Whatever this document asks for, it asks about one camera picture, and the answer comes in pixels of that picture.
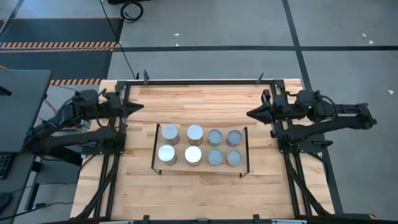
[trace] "concrete floor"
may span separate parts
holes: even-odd
[[[8,18],[17,0],[3,0],[0,18]],[[107,6],[108,16],[119,16],[120,6]],[[123,47],[217,45],[293,45],[281,0],[152,0],[143,2],[144,16],[125,24]],[[289,0],[301,46],[398,45],[398,2],[395,0]],[[16,17],[104,16],[98,0],[25,0]],[[151,78],[301,78],[295,52],[206,51],[128,52],[135,72]],[[368,102],[376,125],[370,131],[328,133],[343,210],[372,213],[398,220],[398,169],[394,128],[398,110],[398,52],[304,52],[313,89],[339,103]],[[109,79],[131,79],[123,55],[113,53]],[[49,100],[60,106],[71,91],[49,90]],[[48,118],[50,110],[42,108]],[[54,182],[69,182],[77,172],[53,162],[46,169],[64,166],[59,174],[43,173]],[[49,185],[40,191],[56,192],[37,202],[69,202],[75,186]],[[66,220],[71,206],[46,208],[16,219],[15,223]]]

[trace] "can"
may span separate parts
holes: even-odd
[[[199,125],[191,125],[187,131],[188,142],[191,146],[199,146],[203,141],[203,128]]]
[[[196,146],[190,146],[185,150],[185,160],[190,166],[199,166],[201,163],[201,150]]]
[[[160,147],[157,156],[167,166],[172,166],[177,162],[177,155],[173,146],[164,145]]]
[[[223,134],[221,133],[221,131],[217,130],[217,129],[213,129],[209,132],[209,136],[207,139],[207,142],[209,143],[209,145],[216,147],[219,146],[221,144],[223,140]]]
[[[238,130],[232,130],[228,133],[228,137],[226,138],[226,143],[231,146],[235,147],[238,146],[242,141],[242,133]]]
[[[207,160],[209,164],[212,166],[218,166],[223,162],[224,155],[219,149],[212,149],[210,150],[209,154],[207,155]]]
[[[242,164],[242,154],[238,150],[231,150],[226,155],[226,163],[231,167]]]
[[[180,135],[178,134],[178,127],[174,124],[166,124],[162,128],[162,136],[166,140],[166,143],[173,146],[180,141]]]

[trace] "floor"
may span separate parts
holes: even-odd
[[[155,79],[257,78],[264,72],[264,78],[301,78],[306,88],[320,90],[335,102],[369,103],[378,121],[370,131],[325,135],[334,141],[329,148],[331,163],[345,213],[398,220],[397,1],[151,0],[142,3],[144,15],[133,24],[117,20],[121,6],[106,1],[104,5],[134,73],[147,70]],[[10,16],[14,19],[7,22]],[[104,78],[132,79],[119,48],[75,50],[87,42],[117,41],[104,19],[94,17],[104,17],[98,0],[3,0],[0,24],[5,32],[0,42],[7,44],[0,46],[0,64],[52,69],[53,84],[74,84],[68,87],[78,90],[97,88],[81,84]],[[59,31],[48,32],[49,27]],[[21,34],[14,35],[13,30]],[[13,42],[38,44],[16,52]],[[57,42],[75,44],[61,51],[52,44]],[[51,86],[48,94],[59,107],[73,92]],[[43,106],[40,117],[49,118],[51,113]],[[48,172],[41,176],[49,182],[76,181],[76,167],[57,162],[44,167]],[[37,202],[69,202],[74,193],[74,185],[42,186]],[[70,209],[57,205],[15,223],[66,220]]]

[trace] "wooden table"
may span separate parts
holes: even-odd
[[[302,89],[299,79],[284,81],[291,93]],[[106,80],[100,89],[112,91],[115,84],[116,80]],[[247,111],[261,104],[264,89],[269,85],[133,86],[130,101],[145,108],[127,120],[126,151],[119,163],[111,219],[142,220],[143,215],[150,215],[151,220],[252,219],[253,214],[260,218],[293,218],[284,159],[277,140],[269,134],[271,126],[246,116]],[[150,168],[156,123],[231,129],[247,126],[251,173],[242,179],[236,174],[166,170],[157,175]],[[322,163],[306,154],[301,160],[308,188],[333,213]],[[81,171],[72,217],[96,192],[102,161],[103,156],[96,156]],[[297,186],[296,191],[304,214]],[[105,192],[101,215],[107,195]]]

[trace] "gray can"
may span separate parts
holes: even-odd
[[[207,139],[207,142],[209,143],[209,145],[216,147],[219,146],[221,144],[223,140],[223,134],[221,133],[221,131],[217,130],[217,129],[213,129],[209,132],[209,136]]]
[[[226,155],[226,163],[231,167],[242,164],[242,154],[238,150],[231,150]]]
[[[178,134],[178,127],[174,124],[166,124],[162,128],[162,136],[166,140],[167,144],[173,146],[180,141],[180,135]]]
[[[201,150],[196,146],[190,146],[185,150],[185,160],[190,166],[199,166],[201,163]]]
[[[226,138],[226,143],[231,147],[238,146],[241,143],[241,141],[242,141],[242,133],[238,130],[230,131]]]
[[[187,131],[188,142],[191,146],[199,146],[203,141],[203,128],[199,125],[191,125]]]
[[[209,154],[207,155],[207,160],[209,161],[209,164],[212,166],[218,166],[223,162],[224,155],[223,152],[221,152],[218,149],[212,149],[210,150]]]
[[[177,162],[177,155],[173,146],[164,145],[160,147],[157,156],[167,166],[172,166]]]

